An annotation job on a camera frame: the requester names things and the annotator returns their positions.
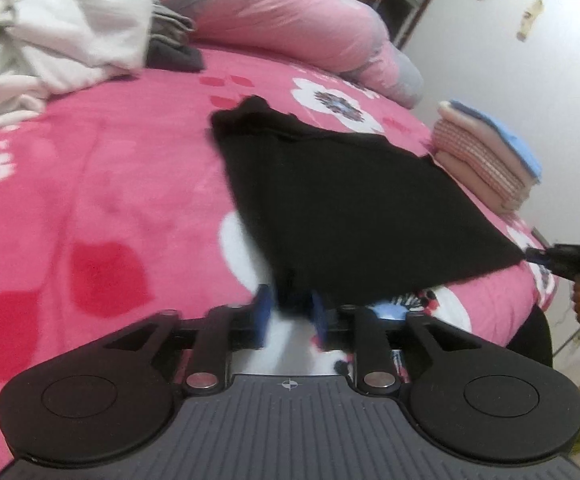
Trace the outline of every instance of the bed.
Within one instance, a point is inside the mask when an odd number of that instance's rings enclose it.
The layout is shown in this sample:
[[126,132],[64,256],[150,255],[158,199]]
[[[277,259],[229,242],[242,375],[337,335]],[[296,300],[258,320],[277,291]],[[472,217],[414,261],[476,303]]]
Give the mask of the bed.
[[[23,369],[159,310],[201,317],[248,301],[269,282],[230,198],[209,115],[252,94],[300,120],[384,134],[422,156],[429,130],[373,91],[268,54],[202,48],[200,74],[146,70],[57,98],[45,114],[0,129],[0,389]],[[321,92],[331,99],[315,99]],[[519,246],[539,246],[516,217],[483,214]],[[427,313],[506,344],[553,277],[522,262],[433,289]],[[330,374],[338,353],[311,344],[310,324],[275,313],[266,350],[236,371]],[[289,340],[306,348],[288,350]],[[10,453],[0,434],[0,469]]]

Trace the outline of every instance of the black cloth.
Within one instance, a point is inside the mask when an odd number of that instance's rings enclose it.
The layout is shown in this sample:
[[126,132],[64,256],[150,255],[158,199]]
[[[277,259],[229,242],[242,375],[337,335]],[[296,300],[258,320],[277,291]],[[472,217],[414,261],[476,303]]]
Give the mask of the black cloth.
[[316,290],[371,304],[522,259],[429,157],[384,136],[309,126],[257,96],[216,112],[212,127],[281,302]]
[[145,66],[172,72],[201,72],[205,68],[198,48],[185,44],[172,46],[159,38],[150,38]]
[[552,368],[550,326],[545,314],[538,306],[532,307],[530,315],[516,331],[507,348]]

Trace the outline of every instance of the gray ribbed panel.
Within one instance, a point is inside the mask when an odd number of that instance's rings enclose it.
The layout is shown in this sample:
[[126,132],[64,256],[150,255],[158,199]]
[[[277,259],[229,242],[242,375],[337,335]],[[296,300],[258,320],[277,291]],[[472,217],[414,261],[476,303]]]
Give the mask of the gray ribbed panel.
[[53,470],[16,462],[1,480],[580,480],[563,457],[518,468],[462,461],[417,434],[392,400],[338,376],[237,376],[190,399],[154,443],[118,462]]

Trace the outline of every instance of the black pants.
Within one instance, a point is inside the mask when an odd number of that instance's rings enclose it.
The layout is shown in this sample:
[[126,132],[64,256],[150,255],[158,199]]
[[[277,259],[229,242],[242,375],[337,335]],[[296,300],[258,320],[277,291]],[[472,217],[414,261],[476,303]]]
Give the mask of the black pants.
[[530,316],[521,325],[507,348],[552,368],[550,327],[545,314],[538,306],[532,307]]

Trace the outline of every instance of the stack of folded clothes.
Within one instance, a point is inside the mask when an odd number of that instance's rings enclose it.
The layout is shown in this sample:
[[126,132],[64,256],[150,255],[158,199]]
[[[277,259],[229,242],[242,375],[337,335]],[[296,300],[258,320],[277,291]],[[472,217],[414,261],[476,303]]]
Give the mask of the stack of folded clothes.
[[436,160],[498,215],[515,212],[541,181],[530,148],[500,121],[458,101],[439,103]]

